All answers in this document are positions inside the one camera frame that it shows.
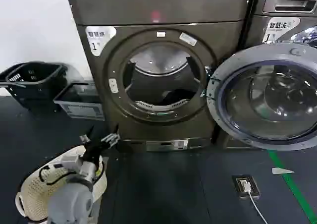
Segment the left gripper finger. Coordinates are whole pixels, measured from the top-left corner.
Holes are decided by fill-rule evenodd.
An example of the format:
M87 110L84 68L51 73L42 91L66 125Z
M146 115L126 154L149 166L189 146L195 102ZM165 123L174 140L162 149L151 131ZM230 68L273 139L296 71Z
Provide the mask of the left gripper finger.
M111 148L114 145L118 143L120 140L120 135L119 135L119 124L117 124L114 128L114 131L104 138L100 140L101 142L101 148Z
M92 134L94 130L94 125L91 126L83 135L80 135L80 140L82 142L83 145L86 145L87 143L89 143L91 141L90 136Z

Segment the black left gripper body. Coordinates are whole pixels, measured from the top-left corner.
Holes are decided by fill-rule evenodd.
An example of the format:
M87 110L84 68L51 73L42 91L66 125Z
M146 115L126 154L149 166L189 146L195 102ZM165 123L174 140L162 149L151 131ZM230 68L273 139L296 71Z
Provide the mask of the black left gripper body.
M82 156L84 162L98 163L103 150L107 149L107 143L101 140L90 140L84 144L85 152Z

